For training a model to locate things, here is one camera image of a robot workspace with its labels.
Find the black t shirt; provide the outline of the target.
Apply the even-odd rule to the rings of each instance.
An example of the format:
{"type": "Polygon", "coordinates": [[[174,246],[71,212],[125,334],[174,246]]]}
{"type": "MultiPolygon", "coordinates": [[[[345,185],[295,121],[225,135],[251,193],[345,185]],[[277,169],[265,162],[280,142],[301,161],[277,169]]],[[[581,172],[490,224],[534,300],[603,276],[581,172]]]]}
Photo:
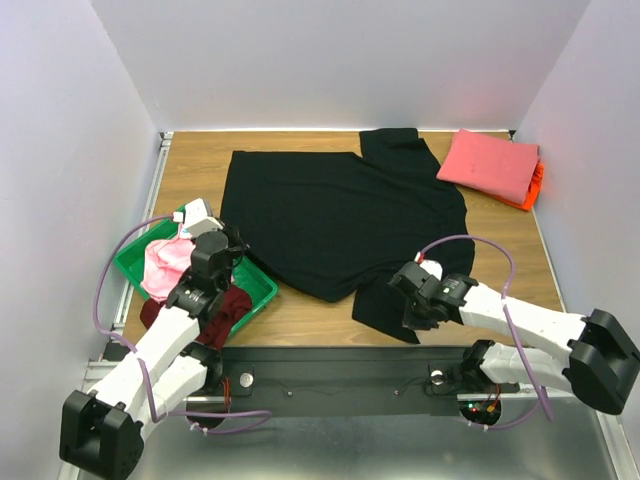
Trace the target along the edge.
{"type": "Polygon", "coordinates": [[[415,129],[359,139],[359,153],[234,152],[221,219],[272,276],[326,302],[352,296],[356,321],[412,344],[390,279],[422,249],[445,274],[471,272],[465,200],[415,129]]]}

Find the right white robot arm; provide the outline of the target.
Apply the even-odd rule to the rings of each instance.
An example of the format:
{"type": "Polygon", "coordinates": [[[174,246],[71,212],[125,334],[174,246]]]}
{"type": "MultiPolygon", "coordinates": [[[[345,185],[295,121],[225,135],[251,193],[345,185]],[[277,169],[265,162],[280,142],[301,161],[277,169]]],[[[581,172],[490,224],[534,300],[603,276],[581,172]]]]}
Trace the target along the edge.
{"type": "Polygon", "coordinates": [[[389,284],[404,297],[410,330],[454,321],[512,339],[510,346],[479,340],[465,351],[456,372],[467,388],[539,385],[605,414],[623,412],[639,375],[639,349],[611,313],[567,313],[502,296],[468,276],[443,276],[435,261],[410,261],[389,284]]]}

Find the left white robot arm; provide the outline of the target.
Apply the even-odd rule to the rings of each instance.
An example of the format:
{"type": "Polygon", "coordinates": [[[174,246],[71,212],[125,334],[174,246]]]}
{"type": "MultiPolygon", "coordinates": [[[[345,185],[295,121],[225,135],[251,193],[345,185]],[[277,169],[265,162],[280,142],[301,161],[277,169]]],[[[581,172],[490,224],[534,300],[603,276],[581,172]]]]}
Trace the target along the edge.
{"type": "Polygon", "coordinates": [[[128,478],[149,436],[184,398],[222,384],[215,353],[195,340],[224,303],[243,243],[213,217],[186,229],[190,265],[152,326],[104,378],[63,404],[60,459],[101,479],[128,478]]]}

